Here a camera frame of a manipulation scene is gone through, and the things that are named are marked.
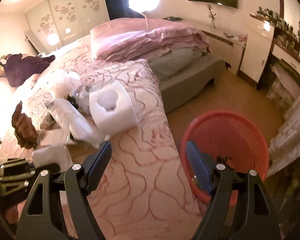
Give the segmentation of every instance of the floor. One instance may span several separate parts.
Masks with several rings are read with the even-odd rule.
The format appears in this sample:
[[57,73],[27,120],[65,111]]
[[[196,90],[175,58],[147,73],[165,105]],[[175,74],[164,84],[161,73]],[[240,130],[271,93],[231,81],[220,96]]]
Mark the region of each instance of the floor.
[[[266,98],[264,91],[257,91],[241,78],[225,70],[215,85],[208,84],[199,95],[167,114],[171,133],[180,143],[183,133],[192,120],[211,110],[231,111],[251,120],[263,133],[268,146],[283,125],[283,112]],[[270,197],[282,174],[277,173],[265,181]]]

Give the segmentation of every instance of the folded pink blanket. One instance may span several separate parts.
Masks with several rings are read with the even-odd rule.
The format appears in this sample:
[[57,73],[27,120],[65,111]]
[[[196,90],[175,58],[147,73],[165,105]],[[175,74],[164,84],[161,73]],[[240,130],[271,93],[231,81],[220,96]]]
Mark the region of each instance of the folded pink blanket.
[[186,22],[121,18],[93,28],[91,51],[95,59],[127,61],[152,59],[169,51],[198,47],[206,51],[209,41],[206,35]]

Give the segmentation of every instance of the brown crumpled paper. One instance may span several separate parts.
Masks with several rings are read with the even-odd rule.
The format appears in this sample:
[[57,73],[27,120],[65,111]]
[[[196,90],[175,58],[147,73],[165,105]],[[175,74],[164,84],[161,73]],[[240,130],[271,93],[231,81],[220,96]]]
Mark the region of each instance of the brown crumpled paper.
[[32,125],[31,118],[21,113],[22,102],[20,102],[12,115],[12,127],[18,144],[25,149],[31,149],[37,145],[38,132]]

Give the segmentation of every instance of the silver screw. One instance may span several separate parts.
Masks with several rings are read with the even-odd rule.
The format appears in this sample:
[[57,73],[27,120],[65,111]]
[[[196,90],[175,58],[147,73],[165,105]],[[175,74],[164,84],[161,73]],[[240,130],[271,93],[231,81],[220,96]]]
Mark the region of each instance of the silver screw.
[[74,171],[77,171],[77,170],[81,169],[81,165],[80,164],[75,164],[75,165],[72,166],[72,169]]
[[41,172],[40,172],[40,175],[41,175],[42,177],[44,177],[44,176],[46,176],[48,173],[49,173],[49,172],[48,172],[47,170],[44,170],[44,171],[41,171]]
[[258,174],[255,170],[250,170],[249,173],[251,176],[256,176]]
[[217,169],[220,171],[223,171],[226,168],[226,166],[224,166],[223,164],[219,163],[217,164]]

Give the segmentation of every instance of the wardrobe door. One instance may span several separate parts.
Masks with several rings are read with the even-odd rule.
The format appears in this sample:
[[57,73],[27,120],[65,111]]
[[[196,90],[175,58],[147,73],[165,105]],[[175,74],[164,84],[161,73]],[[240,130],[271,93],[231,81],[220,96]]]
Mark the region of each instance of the wardrobe door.
[[75,0],[75,3],[86,35],[95,26],[109,21],[105,0]]
[[30,29],[49,53],[63,46],[60,39],[56,45],[48,42],[48,36],[53,33],[58,35],[58,31],[47,0],[29,11],[26,18]]
[[74,0],[48,0],[48,2],[63,45],[85,36]]

